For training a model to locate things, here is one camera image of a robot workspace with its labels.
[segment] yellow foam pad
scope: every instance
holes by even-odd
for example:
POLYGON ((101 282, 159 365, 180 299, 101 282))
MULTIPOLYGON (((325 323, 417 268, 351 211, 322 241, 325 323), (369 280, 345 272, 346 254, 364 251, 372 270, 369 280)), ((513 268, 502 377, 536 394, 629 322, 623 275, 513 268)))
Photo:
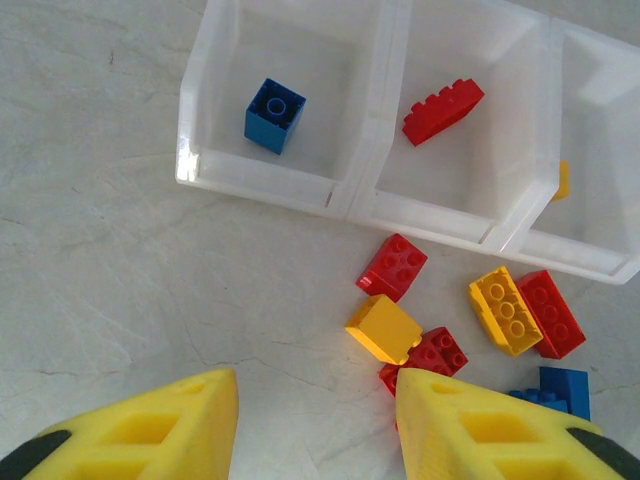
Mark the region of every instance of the yellow foam pad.
POLYGON ((238 419, 233 370, 214 370, 43 431, 71 437, 25 480, 222 480, 238 419))
POLYGON ((396 418, 409 480, 620 479, 567 432, 591 422, 426 370, 400 370, 396 418))

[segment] white floor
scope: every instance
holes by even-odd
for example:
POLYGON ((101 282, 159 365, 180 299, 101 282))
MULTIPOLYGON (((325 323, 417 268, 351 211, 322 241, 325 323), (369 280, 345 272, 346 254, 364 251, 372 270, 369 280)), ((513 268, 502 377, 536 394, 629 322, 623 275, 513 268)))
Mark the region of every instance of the white floor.
MULTIPOLYGON (((640 45, 627 0, 518 0, 640 45)), ((0 0, 0 456, 51 423, 232 366, 231 479, 401 479, 380 364, 343 330, 384 232, 178 186, 178 89, 205 0, 0 0)), ((499 260, 430 256, 401 305, 446 325, 462 380, 537 382, 466 285, 499 260)), ((509 265, 514 274, 528 271, 509 265)), ((593 419, 640 455, 640 277, 554 275, 588 342, 593 419)))

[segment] blue duplo brick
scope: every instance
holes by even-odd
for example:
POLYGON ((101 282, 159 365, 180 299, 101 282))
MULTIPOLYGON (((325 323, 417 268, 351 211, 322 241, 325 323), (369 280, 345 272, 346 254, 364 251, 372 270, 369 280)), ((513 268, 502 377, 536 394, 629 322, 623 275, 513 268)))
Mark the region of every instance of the blue duplo brick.
POLYGON ((559 400, 555 393, 543 392, 537 388, 527 388, 524 392, 519 390, 511 390, 509 395, 527 402, 535 403, 541 407, 551 408, 558 412, 569 413, 567 402, 565 400, 559 400))
POLYGON ((540 367, 540 390, 553 392, 558 399, 566 401, 570 414, 591 420, 587 372, 540 367))
POLYGON ((267 78, 247 108, 244 136, 282 154, 298 126, 306 98, 267 78))

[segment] plastic bin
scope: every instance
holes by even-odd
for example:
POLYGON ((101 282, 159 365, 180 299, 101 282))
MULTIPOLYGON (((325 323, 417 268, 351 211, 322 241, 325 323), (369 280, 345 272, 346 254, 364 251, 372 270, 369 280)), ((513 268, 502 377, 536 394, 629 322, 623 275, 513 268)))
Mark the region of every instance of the plastic bin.
POLYGON ((640 49, 560 20, 553 41, 555 149, 571 194, 548 205, 522 254, 624 283, 640 269, 640 49))
POLYGON ((502 0, 209 0, 179 182, 609 283, 640 270, 640 49, 502 0), (281 156, 244 138, 267 78, 307 98, 281 156), (484 99, 415 148, 411 106, 484 99), (560 159, 571 194, 549 204, 560 159))
POLYGON ((502 1, 414 2, 394 141, 368 165, 350 217, 465 248, 499 251, 557 189, 547 140, 549 20, 502 1), (459 78, 485 98, 415 148, 411 106, 459 78))
POLYGON ((395 110, 400 14, 387 0, 210 0, 180 92, 178 181, 344 218, 395 110), (243 135, 267 77, 307 98, 281 156, 243 135))

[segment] white surface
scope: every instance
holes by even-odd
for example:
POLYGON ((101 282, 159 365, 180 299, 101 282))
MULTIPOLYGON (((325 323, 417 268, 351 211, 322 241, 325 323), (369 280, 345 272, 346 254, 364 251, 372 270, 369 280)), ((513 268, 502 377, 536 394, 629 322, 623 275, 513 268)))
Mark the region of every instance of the white surface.
MULTIPOLYGON (((632 2, 520 0, 635 45, 632 2)), ((189 373, 233 366, 231 479, 402 479, 380 364, 343 330, 385 233, 176 185, 182 74, 203 0, 0 0, 0 454, 47 425, 189 373)), ((535 385, 466 300, 488 256, 430 256, 401 301, 447 325, 459 378, 535 385)), ((508 264, 514 274, 530 267, 508 264)), ((594 420, 640 455, 640 278, 554 274, 589 338, 594 420)))
POLYGON ((503 0, 211 0, 176 178, 625 283, 640 270, 638 71, 640 49, 503 0), (269 76, 310 100, 282 156, 242 135, 269 76), (404 117, 459 78, 485 98, 413 147, 404 117), (549 206, 561 158, 572 195, 549 206))

